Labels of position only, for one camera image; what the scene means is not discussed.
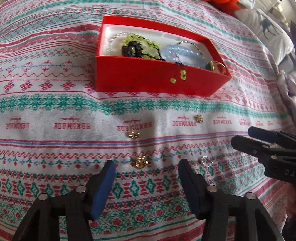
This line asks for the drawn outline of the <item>person's right hand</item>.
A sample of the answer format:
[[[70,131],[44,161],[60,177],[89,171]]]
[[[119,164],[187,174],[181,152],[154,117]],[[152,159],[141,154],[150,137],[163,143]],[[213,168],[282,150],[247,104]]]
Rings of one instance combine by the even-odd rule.
[[[286,214],[289,218],[292,218],[296,214],[296,193],[295,193],[295,186],[292,184],[287,185],[287,207],[286,207]]]

